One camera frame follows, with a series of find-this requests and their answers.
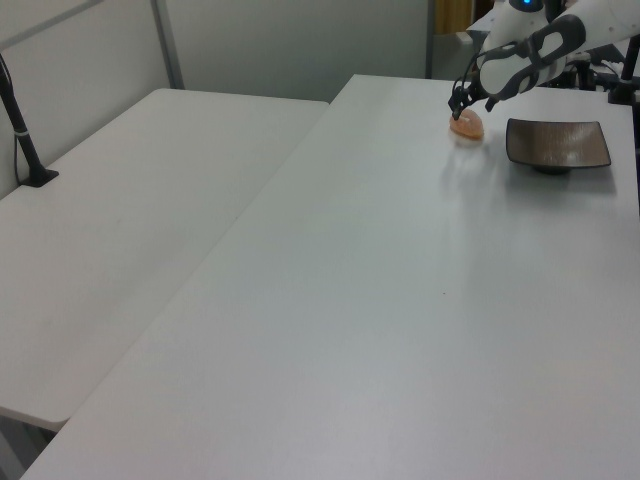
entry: square plate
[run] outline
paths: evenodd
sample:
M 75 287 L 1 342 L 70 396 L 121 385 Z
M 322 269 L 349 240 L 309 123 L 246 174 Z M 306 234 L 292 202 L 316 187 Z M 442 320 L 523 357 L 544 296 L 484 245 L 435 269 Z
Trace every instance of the square plate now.
M 599 122 L 532 122 L 509 119 L 507 155 L 545 173 L 611 165 Z

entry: white table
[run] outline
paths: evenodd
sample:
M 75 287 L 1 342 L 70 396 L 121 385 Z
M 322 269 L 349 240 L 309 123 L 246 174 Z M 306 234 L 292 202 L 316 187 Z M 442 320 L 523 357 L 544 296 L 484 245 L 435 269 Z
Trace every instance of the white table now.
M 636 478 L 630 110 L 536 89 L 455 147 L 450 88 L 355 77 L 25 480 Z M 510 164 L 509 116 L 613 166 Z
M 0 202 L 0 415 L 59 429 L 327 105 L 160 90 Z

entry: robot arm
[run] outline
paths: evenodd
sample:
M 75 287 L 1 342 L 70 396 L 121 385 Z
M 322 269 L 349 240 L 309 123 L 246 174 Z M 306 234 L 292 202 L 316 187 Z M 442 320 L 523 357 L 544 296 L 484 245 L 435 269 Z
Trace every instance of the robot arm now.
M 449 106 L 457 119 L 488 98 L 487 110 L 564 70 L 566 56 L 640 33 L 640 0 L 579 0 L 551 23 L 543 0 L 505 0 L 477 57 L 471 84 L 454 87 Z

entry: black cable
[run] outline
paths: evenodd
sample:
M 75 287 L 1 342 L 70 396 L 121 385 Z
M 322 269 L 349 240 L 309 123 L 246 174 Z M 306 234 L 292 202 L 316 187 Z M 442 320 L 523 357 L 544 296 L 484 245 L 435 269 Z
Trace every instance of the black cable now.
M 15 134 L 13 135 L 13 173 L 16 176 L 18 186 L 22 185 L 18 176 L 18 136 Z
M 480 57 L 484 57 L 487 53 L 490 53 L 490 52 L 492 52 L 494 50 L 500 50 L 500 49 L 502 49 L 502 48 L 504 48 L 506 46 L 509 46 L 509 45 L 513 46 L 513 45 L 516 45 L 516 44 L 517 44 L 516 42 L 510 42 L 510 43 L 507 43 L 506 45 L 503 45 L 502 47 L 496 47 L 496 48 L 492 48 L 491 50 L 475 53 L 473 55 L 473 57 L 471 57 L 471 60 L 469 61 L 469 65 L 467 65 L 467 69 L 464 71 L 464 75 L 462 77 L 458 78 L 455 82 L 453 82 L 453 87 L 451 88 L 451 94 L 455 95 L 455 91 L 456 91 L 456 88 L 458 86 L 458 82 L 460 82 L 460 81 L 462 81 L 462 87 L 464 88 L 464 84 L 467 83 L 467 76 L 469 75 L 469 72 L 473 68 L 474 63 L 476 63 Z
M 13 90 L 13 79 L 11 78 L 9 67 L 7 67 L 7 63 L 4 61 L 2 53 L 0 53 L 0 68 L 2 68 L 4 73 L 7 75 L 9 85 L 11 86 L 11 90 Z M 22 185 L 20 177 L 18 176 L 18 136 L 15 133 L 13 134 L 13 173 L 16 177 L 16 183 L 18 186 Z
M 9 79 L 9 85 L 11 85 L 11 88 L 13 88 L 13 80 L 11 79 L 11 73 L 9 72 L 9 67 L 7 67 L 7 62 L 4 61 L 4 57 L 2 56 L 1 53 L 0 53 L 0 66 L 2 66 L 5 73 L 7 74 L 7 78 Z

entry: black stand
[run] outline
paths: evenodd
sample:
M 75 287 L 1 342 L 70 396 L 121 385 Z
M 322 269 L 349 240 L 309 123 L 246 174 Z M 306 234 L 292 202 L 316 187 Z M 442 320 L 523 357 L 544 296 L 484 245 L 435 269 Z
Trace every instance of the black stand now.
M 635 103 L 635 87 L 633 85 L 633 71 L 638 61 L 640 50 L 640 35 L 636 35 L 629 42 L 629 50 L 624 60 L 624 68 L 620 83 L 609 92 L 609 103 L 614 105 L 633 105 Z
M 22 118 L 22 113 L 20 112 L 20 108 L 18 107 L 18 102 L 16 101 L 16 97 L 13 94 L 11 77 L 9 76 L 6 65 L 1 58 L 0 96 L 2 97 L 4 108 L 6 108 L 7 114 L 9 115 L 9 120 L 11 120 L 11 124 L 13 125 L 15 135 L 18 137 L 18 141 L 20 142 L 20 147 L 24 152 L 24 157 L 29 164 L 29 178 L 23 182 L 23 185 L 36 188 L 42 187 L 43 185 L 49 183 L 51 180 L 57 177 L 58 172 L 47 170 L 40 162 L 40 158 L 38 158 L 36 148 L 33 145 L 31 136 L 29 135 L 29 130 L 27 129 L 27 126 L 24 123 L 24 119 Z

